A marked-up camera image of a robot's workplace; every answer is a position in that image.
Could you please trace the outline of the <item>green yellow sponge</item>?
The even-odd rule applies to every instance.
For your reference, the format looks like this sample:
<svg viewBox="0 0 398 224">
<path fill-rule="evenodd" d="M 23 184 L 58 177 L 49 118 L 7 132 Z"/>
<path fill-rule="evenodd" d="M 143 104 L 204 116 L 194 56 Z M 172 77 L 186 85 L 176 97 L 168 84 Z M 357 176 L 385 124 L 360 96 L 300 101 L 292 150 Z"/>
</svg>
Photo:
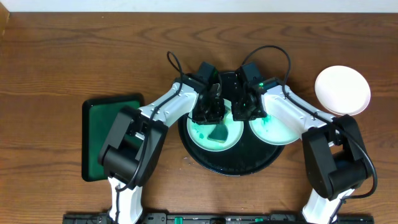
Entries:
<svg viewBox="0 0 398 224">
<path fill-rule="evenodd" d="M 208 140 L 224 143 L 228 138 L 228 129 L 225 124 L 217 124 L 208 135 Z"/>
</svg>

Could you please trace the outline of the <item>mint plate front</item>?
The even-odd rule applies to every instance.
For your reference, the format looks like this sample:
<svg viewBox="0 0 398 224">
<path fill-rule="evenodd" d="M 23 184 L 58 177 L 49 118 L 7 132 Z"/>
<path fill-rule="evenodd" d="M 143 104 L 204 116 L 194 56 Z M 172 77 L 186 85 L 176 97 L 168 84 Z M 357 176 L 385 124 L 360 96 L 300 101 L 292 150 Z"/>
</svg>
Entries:
<svg viewBox="0 0 398 224">
<path fill-rule="evenodd" d="M 215 128 L 216 124 L 196 124 L 187 118 L 187 131 L 191 140 L 200 148 L 211 151 L 211 152 L 221 152 L 233 147 L 243 135 L 244 123 L 242 121 L 234 121 L 231 112 L 231 102 L 224 99 L 225 114 L 224 118 L 220 124 L 225 124 L 228 129 L 228 138 L 226 142 L 220 143 L 208 140 L 208 135 Z"/>
</svg>

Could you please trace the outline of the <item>mint plate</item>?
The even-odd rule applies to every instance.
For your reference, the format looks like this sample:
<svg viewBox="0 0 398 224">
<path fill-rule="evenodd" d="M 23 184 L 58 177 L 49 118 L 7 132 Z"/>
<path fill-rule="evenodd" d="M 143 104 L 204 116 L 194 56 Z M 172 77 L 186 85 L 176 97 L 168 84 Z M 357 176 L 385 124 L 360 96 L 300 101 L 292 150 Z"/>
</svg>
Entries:
<svg viewBox="0 0 398 224">
<path fill-rule="evenodd" d="M 271 115 L 249 121 L 253 133 L 262 141 L 272 145 L 286 145 L 299 139 L 283 122 Z"/>
<path fill-rule="evenodd" d="M 208 140 L 208 135 L 215 128 L 216 124 L 196 124 L 187 118 L 187 131 L 191 140 L 200 148 L 211 151 L 211 152 L 221 152 L 233 147 L 243 135 L 244 123 L 242 121 L 234 121 L 231 112 L 231 102 L 224 99 L 225 114 L 224 118 L 220 124 L 225 124 L 228 129 L 228 138 L 226 142 L 220 143 Z"/>
</svg>

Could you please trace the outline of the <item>white plate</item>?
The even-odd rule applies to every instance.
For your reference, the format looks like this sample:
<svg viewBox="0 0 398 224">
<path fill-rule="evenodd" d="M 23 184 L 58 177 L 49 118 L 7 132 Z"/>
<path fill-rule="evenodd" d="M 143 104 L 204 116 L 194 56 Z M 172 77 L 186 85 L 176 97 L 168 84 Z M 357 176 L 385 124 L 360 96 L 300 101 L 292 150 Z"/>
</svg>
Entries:
<svg viewBox="0 0 398 224">
<path fill-rule="evenodd" d="M 338 115 L 360 114 L 371 100 L 366 79 L 355 69 L 343 65 L 334 65 L 319 73 L 315 94 L 324 108 Z"/>
</svg>

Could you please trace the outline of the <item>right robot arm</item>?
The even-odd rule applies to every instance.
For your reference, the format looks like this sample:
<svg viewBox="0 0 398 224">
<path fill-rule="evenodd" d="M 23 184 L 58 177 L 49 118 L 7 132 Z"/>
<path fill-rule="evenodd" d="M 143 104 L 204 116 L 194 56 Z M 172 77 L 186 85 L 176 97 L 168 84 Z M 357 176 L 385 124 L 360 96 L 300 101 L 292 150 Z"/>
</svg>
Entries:
<svg viewBox="0 0 398 224">
<path fill-rule="evenodd" d="M 235 119 L 272 116 L 302 141 L 305 170 L 313 188 L 302 215 L 308 223 L 335 223 L 348 199 L 365 198 L 377 187 L 377 174 L 354 116 L 371 99 L 366 79 L 353 68 L 334 65 L 315 80 L 315 93 L 326 111 L 296 95 L 286 80 L 266 80 L 254 63 L 236 71 L 243 85 Z"/>
</svg>

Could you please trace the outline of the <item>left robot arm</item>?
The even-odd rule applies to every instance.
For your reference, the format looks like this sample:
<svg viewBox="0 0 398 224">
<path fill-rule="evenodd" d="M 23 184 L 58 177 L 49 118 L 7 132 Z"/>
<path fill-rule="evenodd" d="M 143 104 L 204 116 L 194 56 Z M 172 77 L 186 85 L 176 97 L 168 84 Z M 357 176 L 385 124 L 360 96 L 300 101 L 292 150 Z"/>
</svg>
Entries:
<svg viewBox="0 0 398 224">
<path fill-rule="evenodd" d="M 181 74 L 171 89 L 153 103 L 119 110 L 98 154 L 108 176 L 112 223 L 137 223 L 143 208 L 142 187 L 153 174 L 165 137 L 178 119 L 190 114 L 198 124 L 218 124 L 224 117 L 217 69 L 203 62 L 194 74 Z"/>
</svg>

